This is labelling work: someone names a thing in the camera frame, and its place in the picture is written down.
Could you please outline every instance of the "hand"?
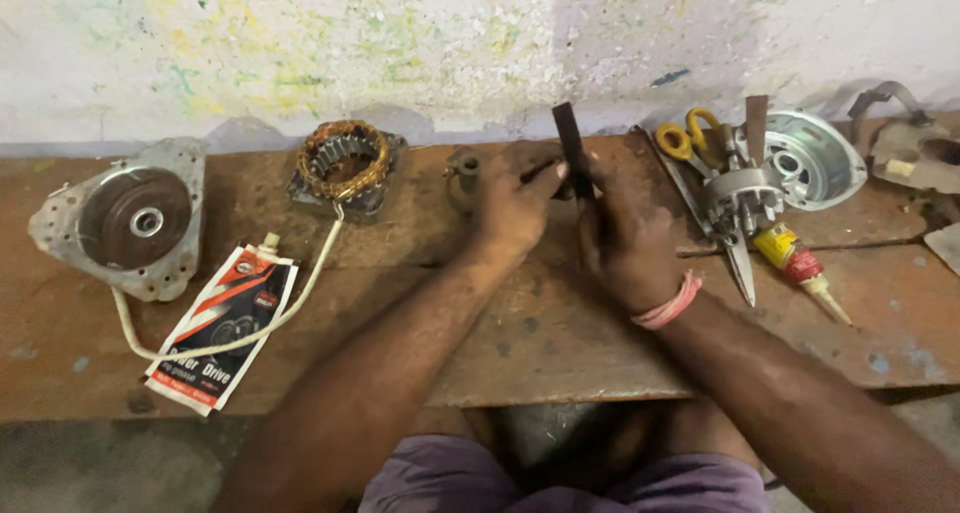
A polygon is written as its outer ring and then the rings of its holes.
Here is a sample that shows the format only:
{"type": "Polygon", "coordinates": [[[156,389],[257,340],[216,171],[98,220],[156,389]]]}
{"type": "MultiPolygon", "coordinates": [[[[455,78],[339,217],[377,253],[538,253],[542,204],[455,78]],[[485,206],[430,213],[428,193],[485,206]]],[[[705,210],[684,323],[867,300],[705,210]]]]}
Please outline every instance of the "hand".
{"type": "Polygon", "coordinates": [[[680,290],[683,274],[670,236],[673,219],[663,207],[638,203],[627,181],[587,155],[596,201],[578,200],[580,260],[630,315],[660,306],[680,290]]]}
{"type": "Polygon", "coordinates": [[[477,238],[522,260],[546,227],[546,205],[568,173],[560,144],[516,142],[481,158],[477,238]]]}

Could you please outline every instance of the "copper winding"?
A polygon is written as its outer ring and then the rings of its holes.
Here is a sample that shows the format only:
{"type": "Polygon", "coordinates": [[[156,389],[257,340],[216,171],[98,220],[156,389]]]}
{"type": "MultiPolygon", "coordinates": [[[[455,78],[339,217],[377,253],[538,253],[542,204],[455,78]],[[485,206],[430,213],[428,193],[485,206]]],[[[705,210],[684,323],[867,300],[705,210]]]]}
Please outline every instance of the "copper winding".
{"type": "Polygon", "coordinates": [[[389,150],[390,147],[386,137],[366,121],[344,119],[323,123],[307,136],[299,147],[296,153],[296,170],[303,177],[303,182],[307,187],[330,200],[339,201],[354,196],[363,188],[374,186],[383,181],[387,175],[389,150]],[[373,145],[373,149],[377,151],[376,159],[369,163],[362,172],[349,181],[329,182],[324,181],[310,170],[309,163],[312,157],[316,155],[317,148],[323,146],[328,138],[338,135],[343,137],[353,135],[356,137],[358,132],[362,133],[363,139],[368,140],[373,145]]]}

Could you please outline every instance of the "left hand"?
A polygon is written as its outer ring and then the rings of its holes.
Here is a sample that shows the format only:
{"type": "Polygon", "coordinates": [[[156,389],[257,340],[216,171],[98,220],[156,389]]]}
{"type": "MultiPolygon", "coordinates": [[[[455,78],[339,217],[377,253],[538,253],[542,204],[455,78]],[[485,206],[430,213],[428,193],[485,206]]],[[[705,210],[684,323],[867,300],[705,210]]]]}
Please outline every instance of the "left hand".
{"type": "Polygon", "coordinates": [[[546,206],[569,172],[560,144],[520,141],[483,157],[477,238],[522,260],[546,227],[546,206]]]}

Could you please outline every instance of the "concrete floor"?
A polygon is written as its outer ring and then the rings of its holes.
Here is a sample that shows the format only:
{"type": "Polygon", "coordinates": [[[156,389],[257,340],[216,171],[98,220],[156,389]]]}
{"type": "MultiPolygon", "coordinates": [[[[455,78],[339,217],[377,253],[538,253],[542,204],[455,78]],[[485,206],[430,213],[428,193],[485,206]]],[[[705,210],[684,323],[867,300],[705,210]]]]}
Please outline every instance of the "concrete floor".
{"type": "MultiPolygon", "coordinates": [[[[525,462],[562,443],[589,404],[510,409],[525,462]]],[[[960,393],[894,412],[960,463],[960,393]]],[[[257,418],[62,421],[0,426],[0,511],[204,511],[257,418]]],[[[774,511],[807,511],[786,489],[774,511]]]]}

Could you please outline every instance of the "white wall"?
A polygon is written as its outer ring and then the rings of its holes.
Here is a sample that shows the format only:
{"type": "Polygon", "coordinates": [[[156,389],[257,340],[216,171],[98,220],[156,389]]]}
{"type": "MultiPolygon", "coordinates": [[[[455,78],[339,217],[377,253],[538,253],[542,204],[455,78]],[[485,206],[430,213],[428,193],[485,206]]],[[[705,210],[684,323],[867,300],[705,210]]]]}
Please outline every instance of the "white wall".
{"type": "Polygon", "coordinates": [[[955,1],[0,0],[0,154],[259,149],[345,117],[544,138],[564,100],[585,134],[738,121],[755,93],[835,118],[885,79],[960,108],[955,1]]]}

